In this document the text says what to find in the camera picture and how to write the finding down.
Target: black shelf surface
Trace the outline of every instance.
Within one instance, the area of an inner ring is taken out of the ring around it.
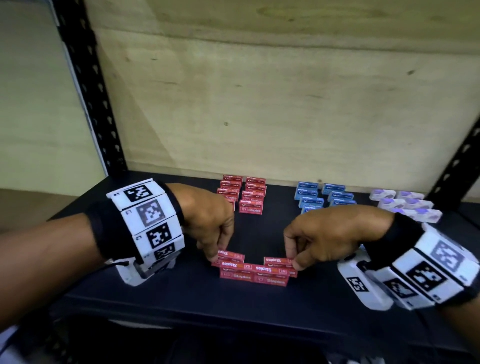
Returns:
[[[154,177],[181,182],[214,192],[218,180],[127,172],[115,180],[107,177],[62,210],[57,217],[82,212],[116,188]],[[264,256],[285,256],[283,228],[299,213],[295,188],[269,185],[263,215],[235,216],[235,234],[229,250],[245,254],[245,261],[262,264]],[[355,194],[359,203],[371,204],[366,194]],[[480,254],[480,231],[455,212],[446,213],[437,228]],[[123,283],[114,267],[93,273],[57,300],[55,316],[89,314],[162,326],[203,326],[255,331],[329,346],[357,348],[362,353],[408,350],[430,346],[425,328],[413,312],[397,307],[386,312],[364,307],[340,276],[336,262],[317,264],[275,287],[220,279],[187,244],[176,267],[138,287]],[[458,336],[435,310],[422,311],[430,325],[432,341],[439,349],[466,351]]]

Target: left hand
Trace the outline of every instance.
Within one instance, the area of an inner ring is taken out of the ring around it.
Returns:
[[[185,217],[183,230],[197,240],[211,262],[218,258],[218,250],[226,250],[233,235],[232,205],[220,194],[181,183],[168,183]]]

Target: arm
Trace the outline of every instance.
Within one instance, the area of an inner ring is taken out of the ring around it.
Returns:
[[[376,207],[350,205],[329,207],[298,216],[284,230],[287,257],[304,270],[317,261],[342,259],[359,243],[381,239],[392,225],[394,214]],[[459,306],[439,306],[442,316],[480,352],[480,297]]]
[[[168,186],[185,217],[184,231],[215,261],[218,249],[226,249],[233,234],[231,205],[200,188]],[[113,249],[116,243],[111,242]],[[109,258],[100,253],[85,214],[0,235],[0,332]]]

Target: qr code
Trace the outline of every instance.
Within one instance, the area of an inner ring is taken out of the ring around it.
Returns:
[[[136,209],[145,227],[160,222],[165,218],[165,214],[157,200],[145,202],[144,204],[139,205]]]
[[[170,243],[167,246],[164,246],[163,248],[154,251],[153,254],[155,255],[155,259],[159,260],[165,258],[167,255],[173,253],[174,251],[175,243]]]
[[[147,231],[147,238],[152,248],[166,243],[172,238],[168,224],[165,222],[162,225],[155,226],[150,231]]]
[[[128,197],[130,202],[136,202],[138,200],[141,200],[142,198],[153,195],[153,193],[151,193],[147,186],[145,186],[144,184],[129,188],[123,191],[123,193]]]
[[[427,292],[447,280],[443,274],[425,261],[414,266],[406,275]]]
[[[455,273],[465,257],[439,240],[430,254],[437,262]]]
[[[384,282],[384,285],[400,298],[418,296],[407,284],[398,278],[387,280]]]
[[[369,292],[359,277],[347,277],[346,279],[355,292]]]

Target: wooden wall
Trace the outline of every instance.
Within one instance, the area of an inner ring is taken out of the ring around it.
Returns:
[[[104,176],[48,6],[0,1],[0,188],[79,196]]]
[[[87,7],[131,169],[428,191],[480,111],[477,2]]]

